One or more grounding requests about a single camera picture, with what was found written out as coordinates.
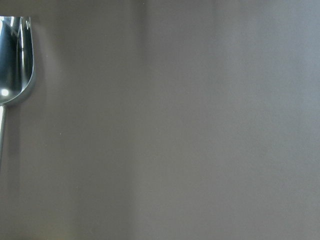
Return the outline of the metal ice scoop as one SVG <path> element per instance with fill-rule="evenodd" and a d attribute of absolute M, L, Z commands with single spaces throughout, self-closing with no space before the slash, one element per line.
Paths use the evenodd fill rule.
<path fill-rule="evenodd" d="M 0 152 L 7 109 L 24 101 L 36 81 L 32 22 L 29 16 L 0 17 Z"/>

